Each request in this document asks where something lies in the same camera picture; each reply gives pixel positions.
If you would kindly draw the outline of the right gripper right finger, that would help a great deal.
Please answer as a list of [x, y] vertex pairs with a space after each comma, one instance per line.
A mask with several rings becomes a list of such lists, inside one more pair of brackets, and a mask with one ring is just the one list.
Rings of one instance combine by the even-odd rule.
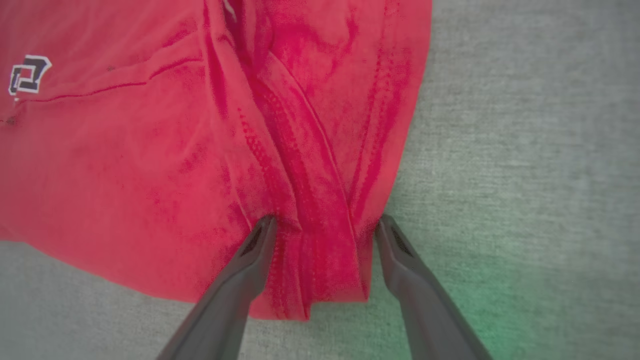
[[400, 304], [414, 360], [491, 360], [448, 292], [390, 215], [375, 228], [387, 289]]

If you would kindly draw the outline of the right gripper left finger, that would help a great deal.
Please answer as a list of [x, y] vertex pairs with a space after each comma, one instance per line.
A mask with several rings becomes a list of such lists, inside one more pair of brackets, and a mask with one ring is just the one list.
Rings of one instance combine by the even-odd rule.
[[160, 351], [158, 360], [237, 360], [250, 305], [265, 289], [276, 235], [275, 215], [257, 221]]

